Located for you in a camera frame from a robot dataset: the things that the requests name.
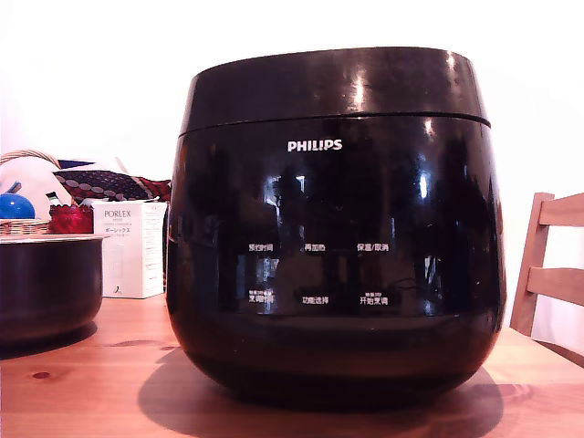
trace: cooking pot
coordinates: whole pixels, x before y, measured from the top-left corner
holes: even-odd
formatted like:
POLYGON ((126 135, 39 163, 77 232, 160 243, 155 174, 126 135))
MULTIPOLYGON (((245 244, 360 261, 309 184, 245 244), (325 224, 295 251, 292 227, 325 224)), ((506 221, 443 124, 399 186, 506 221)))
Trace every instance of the cooking pot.
POLYGON ((0 347, 88 324, 101 306, 98 235, 0 236, 0 347))
POLYGON ((281 402, 418 402, 470 378, 506 285, 471 62, 375 47, 210 68, 191 84, 167 302, 191 360, 281 402))

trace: white wall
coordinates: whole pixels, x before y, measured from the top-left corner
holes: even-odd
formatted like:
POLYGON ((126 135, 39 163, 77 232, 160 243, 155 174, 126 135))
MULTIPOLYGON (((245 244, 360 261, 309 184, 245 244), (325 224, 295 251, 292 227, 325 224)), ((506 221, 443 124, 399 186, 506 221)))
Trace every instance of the white wall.
MULTIPOLYGON (((130 173, 168 178, 189 81, 203 68, 320 48, 457 51, 473 60, 493 123, 505 217, 508 321, 533 193, 584 192, 579 11, 561 1, 545 7, 467 1, 277 5, 5 2, 2 152, 31 148, 60 158, 119 156, 130 173)), ((582 235, 550 238, 548 266, 583 265, 582 235)), ((584 321, 582 309, 543 300, 536 334, 584 352, 584 335, 573 335, 584 333, 578 316, 584 321)))

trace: rice cooker lid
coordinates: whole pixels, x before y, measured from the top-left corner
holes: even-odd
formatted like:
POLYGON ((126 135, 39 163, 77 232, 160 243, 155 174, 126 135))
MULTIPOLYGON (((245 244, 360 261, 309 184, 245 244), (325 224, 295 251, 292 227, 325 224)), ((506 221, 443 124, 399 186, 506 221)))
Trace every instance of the rice cooker lid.
POLYGON ((181 134, 237 123, 386 114, 452 116, 490 126, 466 57, 433 48, 370 47, 206 69, 191 82, 181 134))

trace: wooden table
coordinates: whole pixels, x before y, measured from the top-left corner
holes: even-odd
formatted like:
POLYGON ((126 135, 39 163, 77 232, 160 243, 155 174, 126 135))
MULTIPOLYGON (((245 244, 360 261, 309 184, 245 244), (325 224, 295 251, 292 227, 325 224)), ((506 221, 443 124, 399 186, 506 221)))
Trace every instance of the wooden table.
POLYGON ((178 348, 162 296, 105 298, 96 322, 77 343, 0 362, 2 438, 584 436, 584 370, 510 328, 433 406, 341 414, 234 400, 178 348))

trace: wooden chair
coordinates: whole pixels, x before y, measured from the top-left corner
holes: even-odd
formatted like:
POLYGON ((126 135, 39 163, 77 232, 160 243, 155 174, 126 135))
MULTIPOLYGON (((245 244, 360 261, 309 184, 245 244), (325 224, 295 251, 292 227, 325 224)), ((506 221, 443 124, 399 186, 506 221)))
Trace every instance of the wooden chair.
MULTIPOLYGON (((526 336, 531 336, 537 295, 584 306, 584 269, 542 267, 551 225, 584 226, 584 193, 559 199, 550 193, 534 196, 511 314, 511 329, 526 336)), ((547 342, 540 343, 584 367, 584 357, 579 354, 547 342)))

